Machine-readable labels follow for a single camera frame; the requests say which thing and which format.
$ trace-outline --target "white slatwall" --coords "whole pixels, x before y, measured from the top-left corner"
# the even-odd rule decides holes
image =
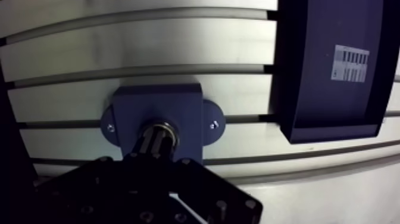
[[[266,114],[271,76],[265,74],[201,74],[146,76],[72,82],[15,89],[8,95],[18,122],[99,120],[120,86],[198,82],[204,98],[225,115]]]
[[[204,147],[203,157],[212,159],[304,153],[400,140],[397,133],[400,130],[400,117],[385,120],[376,138],[296,145],[289,144],[275,124],[227,125],[221,139]],[[116,160],[121,159],[121,151],[107,142],[100,129],[26,129],[20,132],[29,155],[34,158],[93,160],[108,155]]]
[[[275,31],[267,20],[132,21],[5,45],[0,57],[6,81],[134,66],[273,64]]]
[[[170,7],[246,8],[249,9],[246,13],[251,14],[253,10],[257,19],[249,19],[251,16],[240,18],[234,13],[227,18],[226,14],[224,18],[217,14],[213,18],[193,18],[187,14],[187,17],[168,19],[102,20],[103,24],[76,26],[79,29],[53,29],[62,25],[57,24],[59,22]],[[62,82],[8,91],[15,117],[18,122],[27,123],[99,120],[110,103],[110,96],[119,86],[193,82],[199,82],[204,97],[216,102],[227,116],[268,114],[272,79],[269,74],[144,76],[133,72],[135,75],[130,76],[126,72],[123,75],[110,72],[111,75],[105,77],[100,73],[182,65],[215,66],[215,70],[232,65],[262,68],[274,61],[276,22],[260,17],[260,10],[276,9],[275,0],[93,0],[90,4],[84,0],[3,0],[0,2],[0,36],[53,24],[43,28],[51,34],[44,32],[0,48],[5,80],[31,84],[48,80]],[[399,98],[400,83],[395,83],[388,111],[400,111]],[[400,140],[396,132],[399,129],[400,119],[391,117],[385,120],[376,138],[290,145],[276,124],[228,124],[223,137],[204,148],[204,159],[268,157],[397,141]],[[98,128],[22,129],[20,133],[29,155],[34,158],[91,160],[108,155],[121,159],[120,150],[108,143]],[[263,175],[370,160],[400,153],[399,150],[399,147],[385,147],[326,157],[209,168],[226,177]],[[38,164],[36,168],[43,174],[52,172],[46,169],[53,169]]]
[[[277,0],[3,0],[0,37],[62,21],[96,15],[175,7],[227,7],[276,10]]]
[[[259,199],[261,223],[400,223],[400,165],[314,181],[240,188]]]
[[[396,75],[400,76],[400,50],[399,50],[399,57],[397,59]]]

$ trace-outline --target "barcode label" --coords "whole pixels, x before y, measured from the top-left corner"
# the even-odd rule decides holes
[[[369,51],[336,45],[331,80],[365,82]]]

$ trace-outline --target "screw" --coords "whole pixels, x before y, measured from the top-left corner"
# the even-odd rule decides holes
[[[182,160],[182,163],[188,165],[188,164],[190,163],[190,159],[184,158],[184,159]]]
[[[256,202],[254,200],[247,200],[246,201],[246,206],[249,207],[250,209],[254,209],[255,206],[257,205]]]
[[[154,214],[151,213],[150,211],[144,211],[139,215],[140,219],[145,221],[145,223],[151,223],[151,221],[154,218]]]
[[[107,160],[108,160],[108,157],[107,157],[107,156],[103,156],[103,157],[100,158],[100,161],[101,161],[101,162],[105,162],[105,161],[107,161]]]
[[[226,217],[226,207],[227,207],[227,204],[226,204],[226,202],[225,201],[217,201],[217,203],[216,203],[216,205],[217,205],[217,207],[219,208],[219,212],[220,212],[220,220],[222,221],[222,222],[224,222],[225,221],[225,217]]]
[[[94,211],[94,209],[93,209],[92,206],[83,206],[80,209],[80,212],[83,213],[83,214],[91,214],[93,211]]]
[[[216,129],[220,126],[220,124],[218,124],[218,122],[215,120],[210,124],[210,129]]]
[[[185,214],[178,213],[175,215],[175,220],[178,221],[179,223],[184,223],[186,221],[187,217]]]
[[[108,131],[108,132],[111,132],[111,133],[114,133],[114,132],[115,132],[115,127],[114,127],[114,125],[108,124],[108,125],[107,125],[107,131]]]

